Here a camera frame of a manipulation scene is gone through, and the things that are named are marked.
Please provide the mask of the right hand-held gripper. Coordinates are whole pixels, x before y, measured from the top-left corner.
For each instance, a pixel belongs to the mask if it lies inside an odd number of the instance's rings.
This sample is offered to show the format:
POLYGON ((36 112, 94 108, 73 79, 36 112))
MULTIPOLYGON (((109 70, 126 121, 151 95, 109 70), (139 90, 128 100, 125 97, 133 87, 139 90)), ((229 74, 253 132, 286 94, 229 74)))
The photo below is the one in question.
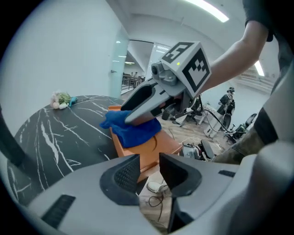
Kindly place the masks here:
POLYGON ((156 82, 140 84, 121 106, 121 111, 131 111, 124 120, 127 125, 153 120, 162 114, 164 103, 174 115, 183 113, 193 104, 211 69, 200 42, 179 42, 152 64, 151 73, 156 82), (161 88, 168 95, 158 95, 161 88))

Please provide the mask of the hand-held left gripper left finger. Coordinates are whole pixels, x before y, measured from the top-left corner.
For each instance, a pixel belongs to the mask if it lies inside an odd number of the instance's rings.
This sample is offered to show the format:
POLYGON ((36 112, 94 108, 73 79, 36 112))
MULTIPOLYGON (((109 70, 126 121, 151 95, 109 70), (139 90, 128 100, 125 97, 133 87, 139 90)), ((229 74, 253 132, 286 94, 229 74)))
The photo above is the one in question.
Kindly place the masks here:
POLYGON ((40 193, 28 208, 54 234, 156 235, 136 195, 138 154, 80 168, 40 193))

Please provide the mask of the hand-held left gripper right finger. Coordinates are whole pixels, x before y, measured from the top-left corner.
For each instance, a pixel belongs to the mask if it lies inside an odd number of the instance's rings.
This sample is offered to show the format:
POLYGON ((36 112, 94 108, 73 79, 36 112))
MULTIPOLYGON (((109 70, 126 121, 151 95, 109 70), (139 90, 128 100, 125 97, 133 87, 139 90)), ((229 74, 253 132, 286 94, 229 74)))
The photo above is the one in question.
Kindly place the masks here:
POLYGON ((256 155, 241 164, 205 162, 160 153, 160 173, 172 193, 170 234, 229 234, 256 155))

